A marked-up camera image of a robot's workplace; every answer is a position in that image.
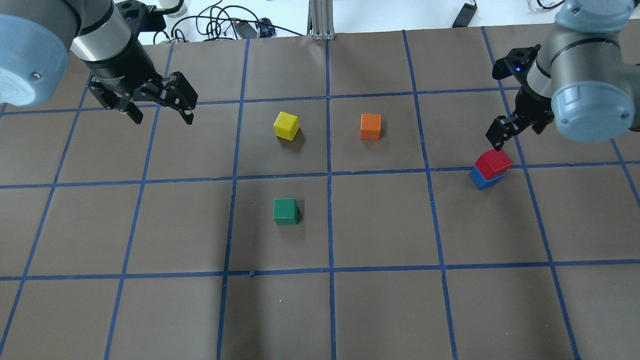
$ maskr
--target dark blue object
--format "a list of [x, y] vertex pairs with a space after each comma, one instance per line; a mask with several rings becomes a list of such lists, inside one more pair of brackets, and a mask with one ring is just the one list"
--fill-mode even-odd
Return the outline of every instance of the dark blue object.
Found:
[[476, 184], [476, 187], [478, 188], [478, 190], [484, 190], [491, 185], [497, 184], [500, 181], [500, 179], [504, 177], [504, 174], [496, 176], [493, 179], [487, 180], [484, 178], [484, 176], [482, 176], [482, 173], [480, 173], [480, 170], [478, 170], [477, 167], [474, 167], [474, 169], [471, 170], [471, 173], [469, 174], [469, 176], [471, 177], [471, 180], [474, 181], [474, 184]]
[[255, 28], [260, 33], [261, 38], [270, 38], [276, 35], [276, 28], [271, 26], [273, 24], [271, 23], [271, 20], [269, 20], [269, 18], [263, 17], [262, 19], [260, 19], [260, 22], [263, 22], [264, 24], [256, 23]]

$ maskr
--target light blue joint cap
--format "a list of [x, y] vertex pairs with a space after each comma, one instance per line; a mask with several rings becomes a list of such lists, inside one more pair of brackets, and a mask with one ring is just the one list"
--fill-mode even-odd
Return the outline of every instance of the light blue joint cap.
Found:
[[636, 115], [627, 93], [596, 81], [561, 87], [551, 99], [551, 108], [558, 132], [577, 142], [604, 141], [622, 135]]
[[0, 14], [0, 103], [31, 106], [49, 100], [67, 71], [62, 41], [35, 22]]
[[633, 0], [566, 0], [556, 23], [583, 33], [615, 33], [627, 26]]

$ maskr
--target block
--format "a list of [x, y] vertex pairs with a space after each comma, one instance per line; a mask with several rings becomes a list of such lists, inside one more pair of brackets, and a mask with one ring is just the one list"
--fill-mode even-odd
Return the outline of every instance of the block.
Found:
[[478, 190], [484, 190], [489, 186], [497, 184], [504, 177], [504, 174], [498, 175], [493, 179], [487, 180], [480, 173], [480, 170], [478, 170], [477, 167], [474, 167], [474, 169], [471, 170], [471, 173], [469, 174], [469, 176], [471, 177], [471, 180], [474, 181], [474, 184], [476, 184], [476, 187], [478, 188]]
[[298, 223], [296, 199], [275, 199], [273, 201], [273, 220], [280, 226], [296, 225]]
[[504, 150], [491, 149], [476, 160], [476, 168], [485, 180], [504, 174], [512, 165], [513, 162]]
[[382, 132], [382, 115], [362, 114], [360, 118], [360, 139], [379, 140]]
[[288, 141], [293, 141], [298, 130], [300, 130], [298, 117], [284, 111], [278, 114], [276, 121], [273, 123], [273, 131], [276, 133], [276, 136], [287, 139]]

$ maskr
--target white cylinder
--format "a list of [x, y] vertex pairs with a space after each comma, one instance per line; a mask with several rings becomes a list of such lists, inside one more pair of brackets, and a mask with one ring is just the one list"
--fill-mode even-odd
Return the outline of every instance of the white cylinder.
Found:
[[[174, 6], [178, 5], [178, 0], [159, 0], [159, 1], [160, 1], [160, 6], [163, 9], [173, 8]], [[169, 17], [181, 17], [186, 12], [187, 12], [187, 2], [185, 1], [182, 4], [182, 7], [180, 8], [180, 10], [177, 13], [169, 14], [167, 16], [169, 16]]]

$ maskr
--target black power adapter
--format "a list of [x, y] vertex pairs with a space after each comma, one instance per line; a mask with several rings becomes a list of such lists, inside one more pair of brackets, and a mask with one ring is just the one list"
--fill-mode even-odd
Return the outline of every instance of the black power adapter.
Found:
[[458, 14], [458, 17], [453, 22], [452, 28], [466, 28], [469, 26], [469, 22], [471, 22], [471, 18], [476, 14], [476, 10], [478, 10], [478, 6], [476, 4], [464, 4]]

